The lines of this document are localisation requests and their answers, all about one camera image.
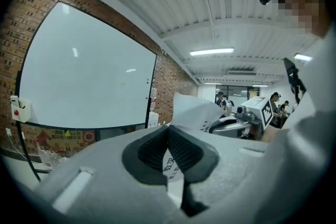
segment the person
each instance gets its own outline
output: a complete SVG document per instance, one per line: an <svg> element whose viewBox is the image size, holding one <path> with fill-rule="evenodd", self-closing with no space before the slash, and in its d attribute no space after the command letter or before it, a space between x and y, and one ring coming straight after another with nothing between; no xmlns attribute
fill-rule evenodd
<svg viewBox="0 0 336 224"><path fill-rule="evenodd" d="M230 116L232 108L235 106L234 102L226 98L226 116Z"/></svg>
<svg viewBox="0 0 336 224"><path fill-rule="evenodd" d="M270 125L273 127L277 127L278 119L281 118L281 114L278 113L277 105L275 104L275 102L279 101L279 94L277 92L273 93L271 95L270 101L271 101L271 107L273 111L273 118L270 122Z"/></svg>
<svg viewBox="0 0 336 224"><path fill-rule="evenodd" d="M280 111L286 114L286 107L289 106L289 102L286 100L280 107Z"/></svg>
<svg viewBox="0 0 336 224"><path fill-rule="evenodd" d="M226 101L224 99L224 94L223 92L218 93L218 100L216 102L216 105L218 105L220 108L225 109L226 108Z"/></svg>
<svg viewBox="0 0 336 224"><path fill-rule="evenodd" d="M307 32L320 38L319 51L299 71L299 78L307 91L282 127L282 129L290 129L300 120L314 115L317 110L330 112L336 109L335 100L329 99L333 96L334 89L334 81L329 78L334 77L336 70L334 60L336 35L326 0L278 0L278 3L280 9L285 9L298 18L299 25L303 26ZM279 129L269 125L264 131L262 141L270 142L276 137L278 131Z"/></svg>
<svg viewBox="0 0 336 224"><path fill-rule="evenodd" d="M216 102L216 105L218 105L220 108L224 110L223 115L220 117L220 119L225 118L227 115L227 107L223 92L218 92L218 100Z"/></svg>

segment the ceiling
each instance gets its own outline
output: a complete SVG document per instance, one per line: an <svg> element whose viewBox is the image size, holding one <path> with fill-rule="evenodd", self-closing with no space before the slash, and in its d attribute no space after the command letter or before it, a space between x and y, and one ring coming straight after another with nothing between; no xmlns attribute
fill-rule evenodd
<svg viewBox="0 0 336 224"><path fill-rule="evenodd" d="M305 34L276 3L259 0L118 0L136 13L200 82L270 84L286 75L284 57L313 56L317 39ZM234 47L232 54L191 56L190 51ZM294 60L298 68L302 61ZM254 75L230 74L249 70Z"/></svg>

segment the electrical outlet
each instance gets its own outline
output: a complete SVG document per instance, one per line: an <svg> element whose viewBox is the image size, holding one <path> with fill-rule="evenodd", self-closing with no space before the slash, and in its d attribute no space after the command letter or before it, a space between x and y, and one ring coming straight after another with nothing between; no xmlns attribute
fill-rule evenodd
<svg viewBox="0 0 336 224"><path fill-rule="evenodd" d="M8 128L6 128L6 134L7 134L8 136L12 136L12 132L11 132L11 130L8 129Z"/></svg>

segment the brick wall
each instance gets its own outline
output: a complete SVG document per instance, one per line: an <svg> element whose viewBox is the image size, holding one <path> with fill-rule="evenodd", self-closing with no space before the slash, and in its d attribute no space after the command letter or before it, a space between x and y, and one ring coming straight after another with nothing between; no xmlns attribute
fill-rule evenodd
<svg viewBox="0 0 336 224"><path fill-rule="evenodd" d="M13 142L19 147L15 122L10 112L9 97L14 94L15 79L34 32L48 11L58 0L12 0L0 25L0 145L10 147L5 128L10 128ZM157 54L154 78L157 88L155 112L159 121L169 122L173 112L174 92L197 95L197 85L160 47L137 26L99 0L61 0L89 14L95 15L133 37L140 44ZM34 133L34 127L23 127ZM29 151L34 153L34 140L27 139Z"/></svg>

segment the white cloth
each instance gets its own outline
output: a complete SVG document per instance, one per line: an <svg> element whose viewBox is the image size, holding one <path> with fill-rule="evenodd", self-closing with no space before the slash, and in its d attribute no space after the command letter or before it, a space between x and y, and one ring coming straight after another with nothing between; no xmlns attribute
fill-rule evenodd
<svg viewBox="0 0 336 224"><path fill-rule="evenodd" d="M283 129L290 129L300 120L313 116L316 111L336 110L335 30L335 25L332 25L325 39L320 42L318 53L299 71L299 78L307 91L295 111L288 117Z"/></svg>
<svg viewBox="0 0 336 224"><path fill-rule="evenodd" d="M225 112L225 116L229 117L232 113L232 104L230 100L226 100L226 112Z"/></svg>

